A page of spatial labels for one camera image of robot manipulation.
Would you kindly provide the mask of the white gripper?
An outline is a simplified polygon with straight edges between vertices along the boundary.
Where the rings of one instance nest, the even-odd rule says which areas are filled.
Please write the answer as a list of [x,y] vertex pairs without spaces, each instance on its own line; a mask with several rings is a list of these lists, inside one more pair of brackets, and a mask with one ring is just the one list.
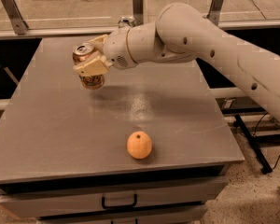
[[99,76],[109,72],[113,65],[117,69],[135,68],[135,62],[128,49],[128,33],[129,27],[119,28],[110,35],[99,35],[90,40],[100,52],[104,55],[99,55],[93,59],[88,58],[74,66],[74,70],[81,77]]

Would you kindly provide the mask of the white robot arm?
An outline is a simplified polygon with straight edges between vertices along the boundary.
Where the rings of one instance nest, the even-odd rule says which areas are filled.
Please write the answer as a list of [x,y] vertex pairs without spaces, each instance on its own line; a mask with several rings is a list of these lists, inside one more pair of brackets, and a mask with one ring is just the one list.
[[195,8],[173,3],[151,23],[124,26],[79,45],[86,54],[74,70],[81,77],[140,63],[209,63],[280,122],[280,56],[215,26]]

